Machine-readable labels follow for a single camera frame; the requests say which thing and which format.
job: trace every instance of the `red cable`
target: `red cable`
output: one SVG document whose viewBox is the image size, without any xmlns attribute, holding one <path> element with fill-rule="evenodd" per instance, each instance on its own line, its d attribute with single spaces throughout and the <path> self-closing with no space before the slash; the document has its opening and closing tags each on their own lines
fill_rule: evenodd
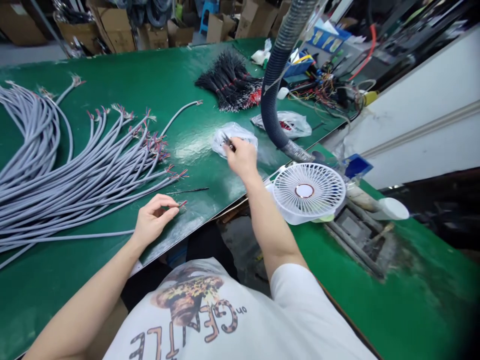
<svg viewBox="0 0 480 360">
<path fill-rule="evenodd" d="M 363 61 L 363 64 L 360 66 L 358 71 L 356 73 L 354 73 L 351 76 L 351 78 L 348 79 L 348 81 L 352 80 L 354 77 L 356 77 L 359 74 L 360 71 L 362 71 L 362 69 L 369 62 L 370 57 L 374 53 L 375 45 L 377 43 L 377 30 L 375 30 L 375 25 L 374 24 L 370 25 L 370 31 L 371 31 L 371 48 L 370 48 L 370 51 L 368 53 L 368 56 L 365 58 L 365 60 Z"/>
</svg>

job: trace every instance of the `white t-shirt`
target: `white t-shirt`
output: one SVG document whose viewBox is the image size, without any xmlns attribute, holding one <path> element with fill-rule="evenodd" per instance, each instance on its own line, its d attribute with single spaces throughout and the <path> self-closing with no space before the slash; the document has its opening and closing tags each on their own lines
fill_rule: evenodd
<svg viewBox="0 0 480 360">
<path fill-rule="evenodd" d="M 214 258 L 175 268 L 125 319 L 104 360 L 375 359 L 310 271 L 284 264 L 272 299 Z"/>
</svg>

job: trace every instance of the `white wall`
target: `white wall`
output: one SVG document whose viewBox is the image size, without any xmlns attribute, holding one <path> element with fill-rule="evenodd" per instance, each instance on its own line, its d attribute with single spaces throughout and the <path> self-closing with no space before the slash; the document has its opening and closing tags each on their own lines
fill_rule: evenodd
<svg viewBox="0 0 480 360">
<path fill-rule="evenodd" d="M 382 189 L 480 166 L 480 27 L 439 51 L 324 146 L 363 155 Z"/>
</svg>

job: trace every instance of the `forearm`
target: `forearm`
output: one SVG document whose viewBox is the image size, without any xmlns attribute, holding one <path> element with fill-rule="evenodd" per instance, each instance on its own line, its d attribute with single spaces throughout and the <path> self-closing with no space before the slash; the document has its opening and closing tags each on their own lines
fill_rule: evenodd
<svg viewBox="0 0 480 360">
<path fill-rule="evenodd" d="M 128 241 L 50 320 L 24 360 L 58 360 L 83 354 L 112 312 L 143 250 Z"/>
<path fill-rule="evenodd" d="M 268 279 L 285 263 L 308 268 L 289 226 L 260 175 L 252 175 L 243 181 L 248 194 L 253 232 L 263 253 Z"/>
</svg>

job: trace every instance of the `small tool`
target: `small tool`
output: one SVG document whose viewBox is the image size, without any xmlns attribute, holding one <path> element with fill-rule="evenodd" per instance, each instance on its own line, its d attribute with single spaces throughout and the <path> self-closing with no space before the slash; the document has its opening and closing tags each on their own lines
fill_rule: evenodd
<svg viewBox="0 0 480 360">
<path fill-rule="evenodd" d="M 235 152 L 237 149 L 235 148 L 235 145 L 232 143 L 232 140 L 230 140 L 230 138 L 227 136 L 226 133 L 224 133 L 223 131 L 221 132 L 222 135 L 223 135 L 223 139 L 225 140 L 225 144 L 228 145 L 228 147 L 233 151 Z"/>
<path fill-rule="evenodd" d="M 172 195 L 172 194 L 180 194 L 180 193 L 191 193 L 194 191 L 202 191 L 202 190 L 208 190 L 210 189 L 209 187 L 201 187 L 195 190 L 185 190 L 185 191 L 177 191 L 177 192 L 167 192 L 166 195 Z"/>
</svg>

